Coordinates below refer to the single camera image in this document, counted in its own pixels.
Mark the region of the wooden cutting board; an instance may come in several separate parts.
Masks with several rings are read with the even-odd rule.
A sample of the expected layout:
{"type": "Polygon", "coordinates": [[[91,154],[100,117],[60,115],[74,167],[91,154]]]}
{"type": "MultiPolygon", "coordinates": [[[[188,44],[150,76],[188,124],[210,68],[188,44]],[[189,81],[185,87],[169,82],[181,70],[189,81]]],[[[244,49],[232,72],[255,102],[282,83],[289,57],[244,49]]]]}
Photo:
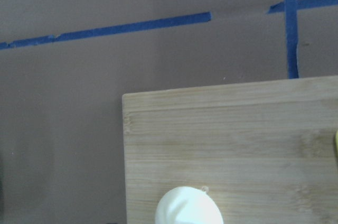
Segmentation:
{"type": "Polygon", "coordinates": [[[225,223],[337,223],[337,76],[124,94],[128,223],[177,186],[225,223]]]}

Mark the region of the yellow plastic knife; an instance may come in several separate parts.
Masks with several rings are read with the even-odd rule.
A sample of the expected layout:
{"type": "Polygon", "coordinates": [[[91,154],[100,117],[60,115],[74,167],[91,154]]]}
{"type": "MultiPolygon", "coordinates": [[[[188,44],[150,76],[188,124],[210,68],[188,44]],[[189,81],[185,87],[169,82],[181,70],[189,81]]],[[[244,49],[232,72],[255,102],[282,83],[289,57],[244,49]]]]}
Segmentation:
{"type": "Polygon", "coordinates": [[[334,144],[335,144],[336,158],[338,159],[338,130],[336,131],[335,136],[334,136],[334,144]]]}

